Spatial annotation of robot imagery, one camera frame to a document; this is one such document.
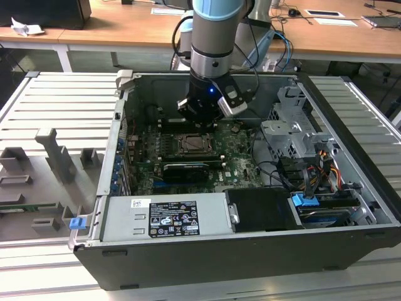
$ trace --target black component cover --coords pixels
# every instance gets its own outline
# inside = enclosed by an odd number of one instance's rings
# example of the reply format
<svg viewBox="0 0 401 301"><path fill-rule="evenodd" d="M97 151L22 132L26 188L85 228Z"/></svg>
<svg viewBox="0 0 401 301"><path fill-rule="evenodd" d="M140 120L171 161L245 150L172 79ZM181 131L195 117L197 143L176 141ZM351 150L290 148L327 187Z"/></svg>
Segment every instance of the black component cover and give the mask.
<svg viewBox="0 0 401 301"><path fill-rule="evenodd" d="M163 168L163 181L167 184L193 184L209 179L206 164L167 164Z"/></svg>
<svg viewBox="0 0 401 301"><path fill-rule="evenodd" d="M244 188L226 191L229 205L235 204L239 224L235 232L283 231L296 229L288 204L289 192L282 188Z"/></svg>
<svg viewBox="0 0 401 301"><path fill-rule="evenodd" d="M82 29L91 14L89 0L2 1L0 26L10 26L11 17L24 24Z"/></svg>

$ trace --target blue tab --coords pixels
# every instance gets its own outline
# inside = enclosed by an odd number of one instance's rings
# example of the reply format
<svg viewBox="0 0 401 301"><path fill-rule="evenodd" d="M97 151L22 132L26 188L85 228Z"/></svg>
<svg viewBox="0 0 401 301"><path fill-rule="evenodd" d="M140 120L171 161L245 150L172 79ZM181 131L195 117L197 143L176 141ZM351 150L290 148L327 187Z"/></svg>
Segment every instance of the blue tab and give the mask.
<svg viewBox="0 0 401 301"><path fill-rule="evenodd" d="M71 218L70 229L71 230L86 229L86 218Z"/></svg>
<svg viewBox="0 0 401 301"><path fill-rule="evenodd" d="M306 198L304 198L303 193L296 193L292 197L292 199L293 199L295 207L298 207L298 206L319 206L320 205L320 203L319 203L319 201L318 201L316 196L314 196L311 199L306 199Z"/></svg>

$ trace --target table leg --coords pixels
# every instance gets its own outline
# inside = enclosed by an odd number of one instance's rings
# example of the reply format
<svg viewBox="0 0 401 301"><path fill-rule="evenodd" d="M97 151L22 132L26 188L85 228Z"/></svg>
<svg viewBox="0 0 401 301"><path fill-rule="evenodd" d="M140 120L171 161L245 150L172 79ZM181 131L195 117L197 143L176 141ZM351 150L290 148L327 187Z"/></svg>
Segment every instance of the table leg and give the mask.
<svg viewBox="0 0 401 301"><path fill-rule="evenodd" d="M117 52L110 52L110 54L112 55L113 66L114 67L120 66L120 64L118 64Z"/></svg>
<svg viewBox="0 0 401 301"><path fill-rule="evenodd" d="M68 57L68 47L67 45L56 45L53 49L57 52L58 59L60 60L61 67L64 72L72 72L70 58Z"/></svg>

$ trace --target cable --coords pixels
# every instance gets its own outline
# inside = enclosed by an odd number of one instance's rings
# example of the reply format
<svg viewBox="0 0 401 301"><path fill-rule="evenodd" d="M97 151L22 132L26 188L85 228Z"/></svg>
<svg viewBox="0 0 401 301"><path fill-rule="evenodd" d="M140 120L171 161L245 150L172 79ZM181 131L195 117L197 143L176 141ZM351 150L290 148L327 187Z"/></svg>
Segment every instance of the cable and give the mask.
<svg viewBox="0 0 401 301"><path fill-rule="evenodd" d="M401 79L401 75L396 79L396 81L393 83L393 85L386 91L386 94L383 96L383 98L381 99L381 101L378 103L378 108L380 108L384 102L384 100L386 99L387 95L391 92L391 90L393 90L393 88L395 87L395 85L398 83L398 81Z"/></svg>
<svg viewBox="0 0 401 301"><path fill-rule="evenodd" d="M245 57L247 63L249 64L249 68L251 68L252 62L251 62L251 61L249 60L249 58L246 56L245 52L243 52L243 50L240 49L240 47L239 47L236 43L234 43L234 46L235 46L235 48L237 48L237 50ZM254 92L253 92L253 95L255 95L256 92L259 90L259 74L258 74L258 71L256 70L255 67L253 68L253 72L255 73L255 77L256 77L256 87L255 87L255 90L254 90Z"/></svg>
<svg viewBox="0 0 401 301"><path fill-rule="evenodd" d="M15 62L15 64L17 64L18 68L21 69L21 71L22 71L23 73L26 73L26 71L19 65L19 63L17 62L17 60L15 59L15 57L13 57L13 55L12 55L10 52L9 52L7 55L10 56L10 57L13 59L13 61Z"/></svg>
<svg viewBox="0 0 401 301"><path fill-rule="evenodd" d="M279 34L278 32L275 32L275 34L278 35L278 36L284 41L285 47L286 47L286 49L287 49L287 51L288 51L286 64L285 64L284 67L282 67L282 70L284 71L285 68L287 67L289 61L291 60L291 58L292 58L292 56L293 56L293 51L291 51L291 48L294 49L294 45L293 45L293 43L292 43L289 39L285 38L283 35ZM279 61L277 62L276 65L278 65L278 64L281 63L281 61L282 61L283 58L284 58L284 54L285 54L285 52L283 53L283 55L281 56L281 58L279 59Z"/></svg>
<svg viewBox="0 0 401 301"><path fill-rule="evenodd" d="M258 65L258 63L259 63L259 59L260 59L260 57L259 57L259 48L258 48L258 42L256 42L255 33L253 32L253 28L252 28L251 21L249 20L249 18L248 18L248 17L246 17L246 19L247 19L247 21L248 21L249 29L251 30L251 33L252 33L252 38L253 38L253 41L254 41L254 43L255 43L255 49L256 49L256 61L255 61L255 63L253 64L253 66L251 67L251 68L255 68L255 67Z"/></svg>
<svg viewBox="0 0 401 301"><path fill-rule="evenodd" d="M175 44L175 36L177 35L178 29L180 28L180 26L182 25L182 23L185 22L185 21L187 21L187 20L189 20L189 19L193 19L193 18L194 18L193 16L186 16L186 17L182 18L182 19L178 22L177 26L174 28L173 36L172 36L172 39L171 39L171 44L172 44L172 46L173 46L174 53L175 53L177 56L180 56L180 53L179 53L179 51L178 51L177 45Z"/></svg>
<svg viewBox="0 0 401 301"><path fill-rule="evenodd" d="M258 134L260 133L260 131L261 131L261 129L258 128L258 130L257 130L256 133L254 134L254 137L253 137L253 140L252 140L251 150L250 150L250 153L251 153L251 160L252 160L253 163L259 168L259 170L260 170L262 173L264 173L265 175L267 175L267 176L269 176L269 177L272 177L273 179L279 181L280 183L283 184L283 186L284 186L286 189L289 189L289 190L294 190L294 189L296 189L296 188L291 184L291 182L290 182L288 179L286 179L284 176L277 177L277 176L273 175L272 172L265 171L265 170L260 166L261 164L264 164L264 163L273 164L273 163L275 163L274 161L261 161L261 162L259 162L259 163L256 162L255 157L254 157L254 154L253 154L253 150L254 150L254 145L255 145L256 137L258 136Z"/></svg>
<svg viewBox="0 0 401 301"><path fill-rule="evenodd" d="M186 11L185 8L180 8L180 7L178 7L178 6L168 5L168 4L165 2L165 0L162 0L162 2L163 2L163 4L164 4L164 6L167 6L168 8L179 9L179 10L181 10L181 11Z"/></svg>

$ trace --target desk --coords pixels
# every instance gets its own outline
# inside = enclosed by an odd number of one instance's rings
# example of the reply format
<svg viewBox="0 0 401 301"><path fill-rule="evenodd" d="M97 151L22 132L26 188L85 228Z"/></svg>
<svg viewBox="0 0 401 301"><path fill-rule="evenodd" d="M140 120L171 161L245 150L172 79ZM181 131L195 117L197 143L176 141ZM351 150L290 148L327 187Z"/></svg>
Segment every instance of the desk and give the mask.
<svg viewBox="0 0 401 301"><path fill-rule="evenodd" d="M180 16L150 14L154 6L147 3L90 0L90 4L91 18L83 30L45 28L46 34L25 38L11 28L0 28L0 43L5 48L55 50L64 72L72 71L69 51L111 52L113 65L118 65L116 52L165 53L171 49Z"/></svg>
<svg viewBox="0 0 401 301"><path fill-rule="evenodd" d="M347 19L360 19L363 15L376 16L378 12L366 8L369 0L286 0L289 6L296 6L304 17L311 17L305 9L338 11ZM387 9L401 11L401 4L376 2L376 8L389 14ZM401 31L396 29L372 29L364 20L353 21L358 27L320 25L314 19L288 17L288 8L272 9L271 16L283 15L288 19L284 24L286 37L294 44L293 58L303 60L359 61L366 63L401 63ZM277 30L281 25L273 21ZM282 53L283 42L274 40L269 53Z"/></svg>
<svg viewBox="0 0 401 301"><path fill-rule="evenodd" d="M69 51L108 51L117 65L116 52L164 53L171 49L170 39L179 16L151 15L151 4L121 5L120 1L91 0L92 15L84 30L45 29L41 36L18 36L10 28L0 28L0 43L7 48L55 50L64 71L72 71ZM364 0L287 0L304 9L334 10L347 18L376 15L378 12L363 6ZM395 3L376 2L384 13L386 9L400 10ZM280 14L272 9L270 14ZM293 58L305 60L360 61L401 63L401 32L371 29L363 20L354 21L358 27L319 25L310 19L289 19L284 25L287 37L294 44ZM273 21L277 30L281 25ZM274 40L269 55L279 57L283 42Z"/></svg>

